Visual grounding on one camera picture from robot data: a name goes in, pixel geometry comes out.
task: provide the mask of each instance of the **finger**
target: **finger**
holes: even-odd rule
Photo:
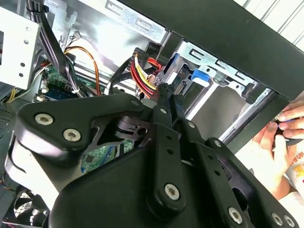
[[[277,131],[277,124],[275,122],[271,123],[262,139],[261,139],[261,143],[260,143],[260,156],[264,157],[264,159],[273,159],[273,155],[272,155],[272,145],[274,142],[274,137]]]
[[[274,161],[279,174],[283,175],[290,166],[285,138],[282,135],[277,135],[275,143]]]
[[[287,147],[287,154],[288,154],[288,164],[291,165],[291,162],[293,161],[295,154],[297,152],[298,146],[301,146],[300,143],[292,146]]]
[[[304,129],[304,118],[279,124],[281,130]]]
[[[304,116],[304,106],[286,111],[278,116],[278,120],[283,122]]]
[[[299,107],[302,107],[302,106],[304,106],[304,100],[299,100],[299,101],[297,101],[297,102],[290,103],[290,104],[283,110],[283,112],[289,111],[289,110],[292,110],[292,109],[295,109],[295,108],[299,108]]]
[[[283,136],[290,139],[304,139],[304,130],[287,130],[283,132]]]
[[[265,127],[263,127],[263,129],[259,133],[257,133],[255,135],[255,137],[253,137],[253,139],[252,139],[253,146],[257,146],[257,147],[260,146],[262,137],[263,137],[267,127],[268,127],[268,124]]]

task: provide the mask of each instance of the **yellow wire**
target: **yellow wire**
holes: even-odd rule
[[[138,71],[138,74],[139,74],[139,76],[141,77],[142,81],[143,81],[148,87],[150,87],[151,89],[156,90],[156,87],[152,86],[152,85],[146,80],[146,78],[144,77],[143,70],[142,70],[142,68],[140,67],[140,65],[138,64],[137,54],[136,54],[136,56],[135,56],[135,67],[136,67],[136,69],[137,69],[137,71]]]
[[[15,90],[16,90],[15,88],[12,89],[12,91],[10,93],[10,96],[9,96],[9,99],[6,103],[9,103],[13,99],[13,97],[15,96]]]

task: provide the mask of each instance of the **human hand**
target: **human hand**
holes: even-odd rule
[[[282,122],[279,124],[279,127],[284,131],[283,135],[291,139],[304,139],[304,118],[302,118],[304,116],[304,101],[300,100],[290,104],[283,111],[278,116],[278,120]]]
[[[255,177],[277,199],[281,199],[290,192],[290,184],[283,174],[289,168],[295,155],[295,147],[286,147],[282,135],[277,135],[278,125],[270,123],[265,126],[252,140],[252,150],[256,161],[253,167]],[[275,138],[275,152],[272,145]]]

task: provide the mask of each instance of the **screw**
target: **screw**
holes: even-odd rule
[[[220,144],[219,141],[215,140],[214,143],[215,143],[218,147],[222,147],[222,145]]]
[[[271,213],[271,216],[274,219],[274,221],[276,222],[276,224],[278,224],[279,226],[283,226],[283,221],[277,214]]]
[[[192,123],[192,122],[188,122],[188,125],[189,125],[190,127],[192,127],[192,128],[195,128],[195,125],[194,125],[194,123]]]
[[[132,103],[133,105],[139,106],[139,103],[138,103],[137,101],[135,101],[135,100],[131,100],[131,103]]]
[[[66,129],[63,132],[63,137],[70,142],[78,142],[81,139],[81,134],[75,129]]]
[[[173,184],[166,184],[165,193],[171,200],[178,200],[180,198],[180,192]]]
[[[286,220],[288,225],[290,225],[291,227],[295,227],[295,223],[291,220],[291,218],[289,218],[289,216],[284,215],[284,219]]]
[[[230,217],[238,224],[242,224],[243,219],[241,214],[235,208],[228,208]]]
[[[167,111],[161,108],[161,112],[167,114]]]
[[[53,117],[45,113],[36,115],[35,120],[38,124],[45,126],[50,125],[54,122]]]

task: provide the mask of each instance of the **cooling fan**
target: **cooling fan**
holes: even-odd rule
[[[7,211],[3,223],[25,228],[41,228],[48,214],[48,207],[42,197],[21,187],[20,190],[17,190],[16,197]]]

